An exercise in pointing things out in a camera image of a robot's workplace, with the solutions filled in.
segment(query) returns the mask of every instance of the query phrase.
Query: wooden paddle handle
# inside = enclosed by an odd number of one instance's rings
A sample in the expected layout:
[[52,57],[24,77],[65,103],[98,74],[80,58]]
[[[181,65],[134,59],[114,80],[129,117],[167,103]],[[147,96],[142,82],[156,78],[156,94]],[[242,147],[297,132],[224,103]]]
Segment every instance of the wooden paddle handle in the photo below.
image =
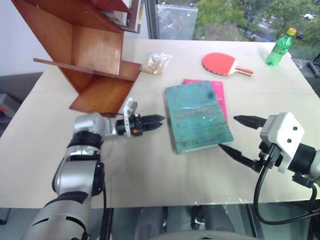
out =
[[247,69],[247,68],[243,68],[241,66],[236,66],[235,67],[235,70],[239,73],[242,73],[242,74],[245,74],[245,75],[248,75],[248,76],[252,76],[252,74],[254,74],[254,71],[251,70],[251,69]]

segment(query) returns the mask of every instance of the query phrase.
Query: teal book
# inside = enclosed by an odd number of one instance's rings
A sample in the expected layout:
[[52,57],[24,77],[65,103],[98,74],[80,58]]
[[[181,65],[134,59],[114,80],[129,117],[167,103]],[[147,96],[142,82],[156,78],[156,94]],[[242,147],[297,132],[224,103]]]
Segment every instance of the teal book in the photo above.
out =
[[178,153],[234,140],[209,81],[168,87],[165,97]]

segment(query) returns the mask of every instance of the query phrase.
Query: window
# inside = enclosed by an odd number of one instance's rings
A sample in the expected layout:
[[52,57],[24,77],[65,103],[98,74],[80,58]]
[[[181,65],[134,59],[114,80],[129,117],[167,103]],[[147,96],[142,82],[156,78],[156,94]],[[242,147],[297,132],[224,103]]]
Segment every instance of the window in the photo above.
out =
[[320,52],[320,0],[158,0],[155,38],[275,42],[297,29],[295,59]]

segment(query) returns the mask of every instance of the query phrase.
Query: white wall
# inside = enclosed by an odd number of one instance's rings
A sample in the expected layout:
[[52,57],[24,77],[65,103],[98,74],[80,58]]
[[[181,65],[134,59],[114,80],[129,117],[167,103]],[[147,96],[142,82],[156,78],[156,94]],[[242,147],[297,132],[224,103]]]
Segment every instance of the white wall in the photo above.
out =
[[[126,32],[124,36],[126,38],[149,38],[146,13],[143,14],[140,34]],[[51,59],[13,3],[10,0],[2,0],[0,76],[43,72],[46,65],[33,62],[33,58]]]

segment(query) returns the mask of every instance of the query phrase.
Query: green bottle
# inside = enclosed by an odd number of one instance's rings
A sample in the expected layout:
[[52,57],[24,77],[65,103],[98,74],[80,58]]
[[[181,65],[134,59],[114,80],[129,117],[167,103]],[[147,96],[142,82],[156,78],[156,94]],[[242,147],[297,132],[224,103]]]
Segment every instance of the green bottle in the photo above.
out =
[[288,52],[289,48],[291,48],[296,32],[297,30],[291,27],[286,31],[285,36],[276,41],[271,53],[265,60],[266,64],[269,66],[277,66],[279,64],[281,58]]

